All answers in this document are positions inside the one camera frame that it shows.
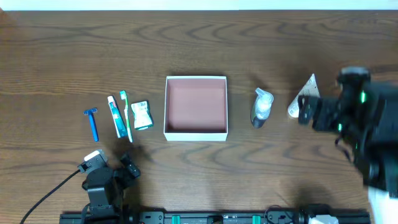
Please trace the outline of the white floral shampoo tube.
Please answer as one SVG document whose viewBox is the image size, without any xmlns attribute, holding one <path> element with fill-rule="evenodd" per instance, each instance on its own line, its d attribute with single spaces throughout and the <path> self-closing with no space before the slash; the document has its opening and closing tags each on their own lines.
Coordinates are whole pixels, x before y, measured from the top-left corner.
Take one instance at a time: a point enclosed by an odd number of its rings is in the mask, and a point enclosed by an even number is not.
<svg viewBox="0 0 398 224">
<path fill-rule="evenodd" d="M 310 95 L 320 97 L 320 92 L 318 90 L 318 85 L 316 81 L 316 76 L 313 73 L 310 78 L 307 80 L 306 84 L 302 87 L 299 93 L 296 95 L 294 100 L 287 108 L 287 113 L 291 118 L 298 118 L 299 116 L 299 104 L 298 97 L 300 95 Z"/>
</svg>

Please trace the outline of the clear pump bottle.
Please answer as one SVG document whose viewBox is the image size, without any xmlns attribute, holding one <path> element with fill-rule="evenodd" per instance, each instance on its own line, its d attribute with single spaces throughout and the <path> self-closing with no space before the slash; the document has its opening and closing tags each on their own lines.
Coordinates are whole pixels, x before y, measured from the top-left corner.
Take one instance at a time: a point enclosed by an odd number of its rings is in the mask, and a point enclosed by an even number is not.
<svg viewBox="0 0 398 224">
<path fill-rule="evenodd" d="M 257 97 L 251 110 L 251 124 L 254 128 L 261 128 L 271 113 L 274 96 L 260 88 L 255 90 Z"/>
</svg>

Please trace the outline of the blue disposable razor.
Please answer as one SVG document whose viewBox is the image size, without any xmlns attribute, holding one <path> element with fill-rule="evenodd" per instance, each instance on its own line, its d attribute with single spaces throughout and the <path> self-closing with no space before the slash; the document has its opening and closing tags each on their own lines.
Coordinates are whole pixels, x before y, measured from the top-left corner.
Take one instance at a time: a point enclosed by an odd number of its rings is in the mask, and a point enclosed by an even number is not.
<svg viewBox="0 0 398 224">
<path fill-rule="evenodd" d="M 92 132 L 92 135 L 93 135 L 94 142 L 98 142 L 99 141 L 99 136 L 98 136 L 96 123 L 95 123 L 95 117 L 94 117 L 94 114 L 97 111 L 98 111 L 97 108 L 91 108 L 91 109 L 88 109 L 88 110 L 84 110 L 84 112 L 83 112 L 84 115 L 89 117 L 90 126 L 91 126 L 91 132 Z"/>
</svg>

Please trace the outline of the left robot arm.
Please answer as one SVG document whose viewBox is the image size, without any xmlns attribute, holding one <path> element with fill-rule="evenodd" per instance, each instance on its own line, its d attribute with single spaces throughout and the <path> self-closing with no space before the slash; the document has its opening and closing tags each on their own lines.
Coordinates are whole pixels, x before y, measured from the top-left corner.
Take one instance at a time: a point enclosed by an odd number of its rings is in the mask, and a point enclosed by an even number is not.
<svg viewBox="0 0 398 224">
<path fill-rule="evenodd" d="M 82 223 L 137 223 L 136 214 L 123 204 L 124 191 L 140 177 L 139 168 L 129 153 L 120 158 L 121 167 L 113 169 L 102 151 L 87 155 L 78 166 L 87 173 L 82 188 L 87 191 L 89 204 L 82 210 Z"/>
</svg>

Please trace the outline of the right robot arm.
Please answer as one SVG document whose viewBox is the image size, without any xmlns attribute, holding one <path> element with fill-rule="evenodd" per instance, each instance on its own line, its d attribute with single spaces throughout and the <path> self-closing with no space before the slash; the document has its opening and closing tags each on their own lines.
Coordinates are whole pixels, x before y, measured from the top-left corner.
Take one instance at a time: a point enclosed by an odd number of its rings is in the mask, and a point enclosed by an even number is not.
<svg viewBox="0 0 398 224">
<path fill-rule="evenodd" d="M 397 223 L 397 86 L 373 81 L 364 67 L 342 68 L 336 82 L 337 97 L 298 96 L 298 122 L 351 147 L 374 221 Z"/>
</svg>

